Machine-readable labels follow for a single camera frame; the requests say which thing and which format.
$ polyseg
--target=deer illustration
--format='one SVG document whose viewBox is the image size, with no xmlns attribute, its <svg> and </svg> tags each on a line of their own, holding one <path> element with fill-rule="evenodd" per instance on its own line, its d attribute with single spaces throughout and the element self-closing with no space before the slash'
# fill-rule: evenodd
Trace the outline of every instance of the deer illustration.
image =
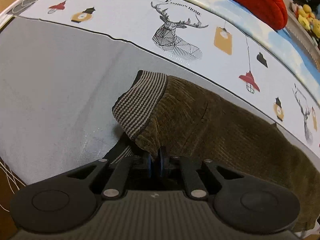
<svg viewBox="0 0 320 240">
<path fill-rule="evenodd" d="M 201 22 L 199 21 L 197 15 L 196 18 L 198 20 L 198 23 L 191 24 L 190 18 L 188 19 L 188 21 L 172 22 L 169 20 L 169 16 L 166 13 L 167 9 L 161 11 L 161 9 L 159 8 L 161 4 L 166 3 L 159 3 L 153 6 L 153 3 L 151 2 L 152 8 L 156 9 L 156 11 L 160 14 L 160 19 L 164 22 L 164 24 L 156 31 L 155 35 L 152 38 L 154 43 L 161 49 L 170 51 L 174 55 L 183 57 L 185 59 L 194 60 L 197 58 L 201 58 L 201 50 L 177 36 L 176 28 L 185 29 L 187 26 L 191 26 L 202 29 L 207 27 L 208 25 L 201 26 Z"/>
<path fill-rule="evenodd" d="M 308 120 L 308 117 L 310 115 L 310 108 L 308 105 L 306 105 L 306 109 L 304 111 L 302 105 L 301 105 L 301 102 L 300 102 L 300 99 L 298 99 L 297 97 L 297 92 L 299 92 L 303 98 L 307 101 L 306 97 L 301 93 L 301 91 L 297 88 L 296 84 L 294 84 L 294 87 L 296 89 L 296 91 L 294 92 L 294 90 L 292 89 L 293 93 L 294 93 L 294 97 L 296 98 L 297 100 L 297 103 L 299 104 L 300 106 L 300 109 L 301 109 L 301 113 L 303 114 L 303 122 L 304 122 L 304 135 L 306 137 L 306 140 L 307 140 L 307 143 L 309 144 L 312 144 L 313 142 L 313 136 L 312 136 L 312 133 L 311 131 L 309 130 L 308 128 L 308 125 L 307 125 L 307 120 Z"/>
</svg>

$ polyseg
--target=brown garment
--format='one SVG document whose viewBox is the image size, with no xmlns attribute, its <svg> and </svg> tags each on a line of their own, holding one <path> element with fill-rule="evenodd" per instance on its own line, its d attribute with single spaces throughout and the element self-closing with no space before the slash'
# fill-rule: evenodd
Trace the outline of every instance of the brown garment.
<svg viewBox="0 0 320 240">
<path fill-rule="evenodd" d="M 113 114 L 140 148 L 156 156 L 165 146 L 170 155 L 213 159 L 287 187 L 301 205 L 294 231 L 314 227 L 320 174 L 275 124 L 184 79 L 147 71 L 138 76 Z"/>
</svg>

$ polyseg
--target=silver screw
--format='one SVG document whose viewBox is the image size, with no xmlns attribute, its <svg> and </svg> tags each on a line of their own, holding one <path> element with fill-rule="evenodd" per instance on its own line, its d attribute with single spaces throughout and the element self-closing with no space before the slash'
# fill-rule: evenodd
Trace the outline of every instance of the silver screw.
<svg viewBox="0 0 320 240">
<path fill-rule="evenodd" d="M 106 196 L 106 197 L 116 197 L 119 195 L 119 191 L 117 191 L 116 189 L 114 188 L 109 188 L 109 189 L 106 189 L 103 194 Z"/>
<path fill-rule="evenodd" d="M 196 197 L 196 198 L 202 198 L 202 197 L 205 197 L 206 195 L 207 195 L 207 193 L 202 189 L 195 189 L 195 190 L 191 191 L 191 196 Z"/>
</svg>

